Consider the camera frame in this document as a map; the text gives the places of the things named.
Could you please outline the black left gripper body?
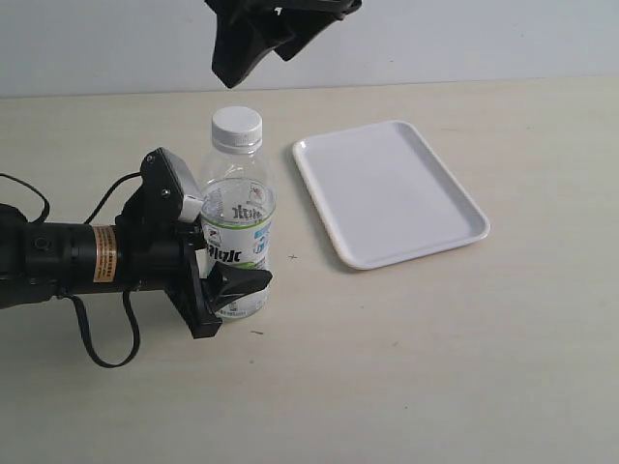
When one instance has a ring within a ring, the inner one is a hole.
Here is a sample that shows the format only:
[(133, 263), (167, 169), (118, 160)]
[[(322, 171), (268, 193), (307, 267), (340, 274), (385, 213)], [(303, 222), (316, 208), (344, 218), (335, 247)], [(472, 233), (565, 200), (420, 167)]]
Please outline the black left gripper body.
[(124, 239), (122, 278), (143, 290), (163, 290), (194, 338), (213, 337), (222, 320), (222, 267), (203, 277), (196, 253), (205, 248), (198, 211), (174, 219), (165, 200), (134, 193), (115, 219)]

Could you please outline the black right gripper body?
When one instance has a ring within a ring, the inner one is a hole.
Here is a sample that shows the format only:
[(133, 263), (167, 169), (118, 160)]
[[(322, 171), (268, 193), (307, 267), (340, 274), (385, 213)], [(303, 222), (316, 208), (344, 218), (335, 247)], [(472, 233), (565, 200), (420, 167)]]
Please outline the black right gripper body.
[(205, 0), (204, 3), (218, 16), (234, 21), (245, 14), (274, 12), (276, 9), (349, 15), (362, 6), (353, 0)]

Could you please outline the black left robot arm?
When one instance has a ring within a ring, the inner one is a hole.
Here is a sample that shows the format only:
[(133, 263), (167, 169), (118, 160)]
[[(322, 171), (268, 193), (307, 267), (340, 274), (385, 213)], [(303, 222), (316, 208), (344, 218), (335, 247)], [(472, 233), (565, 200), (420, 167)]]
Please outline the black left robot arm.
[(217, 313), (264, 290), (272, 275), (218, 262), (201, 277), (199, 221), (181, 222), (149, 207), (140, 192), (114, 224), (30, 222), (1, 208), (1, 306), (126, 290), (162, 290), (195, 338), (214, 336)]

